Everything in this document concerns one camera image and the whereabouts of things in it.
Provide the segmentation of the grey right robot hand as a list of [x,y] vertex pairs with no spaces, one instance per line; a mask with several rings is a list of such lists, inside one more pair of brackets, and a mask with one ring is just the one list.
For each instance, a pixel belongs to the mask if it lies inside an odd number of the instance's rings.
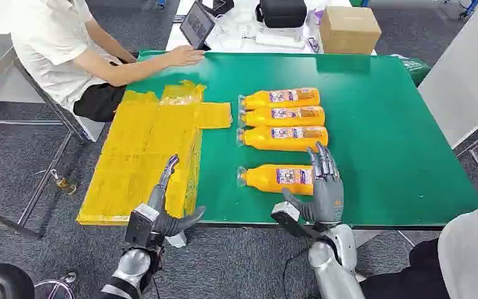
[[344,186],[337,165],[327,146],[316,143],[315,153],[308,148],[312,165],[313,201],[302,202],[289,189],[282,189],[285,201],[292,204],[308,222],[338,224],[344,210]]

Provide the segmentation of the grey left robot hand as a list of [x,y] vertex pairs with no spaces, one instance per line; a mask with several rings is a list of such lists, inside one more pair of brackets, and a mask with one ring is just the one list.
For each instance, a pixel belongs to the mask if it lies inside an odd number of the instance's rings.
[[190,215],[177,218],[171,216],[165,210],[167,186],[178,162],[178,154],[170,156],[148,200],[148,206],[154,210],[152,231],[168,237],[177,235],[184,229],[188,229],[198,223],[206,211],[205,206],[199,206]]

